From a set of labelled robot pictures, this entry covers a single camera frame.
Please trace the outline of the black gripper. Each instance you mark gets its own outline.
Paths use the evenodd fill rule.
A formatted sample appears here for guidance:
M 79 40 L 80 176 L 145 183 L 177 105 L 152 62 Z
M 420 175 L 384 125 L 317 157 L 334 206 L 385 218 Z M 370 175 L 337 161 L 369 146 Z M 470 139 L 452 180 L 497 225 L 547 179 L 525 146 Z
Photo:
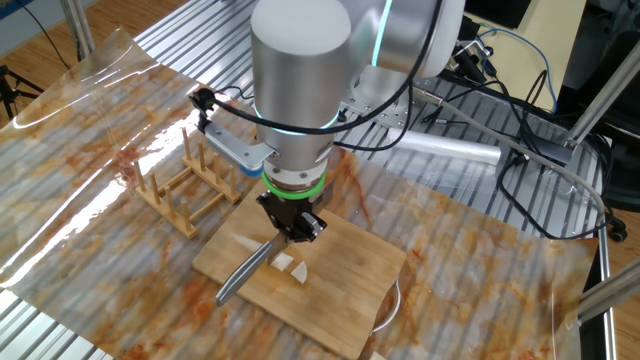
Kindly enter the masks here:
M 261 194 L 256 202 L 264 210 L 271 225 L 289 242 L 313 242 L 327 227 L 317 212 L 321 199 L 289 200 L 275 194 Z

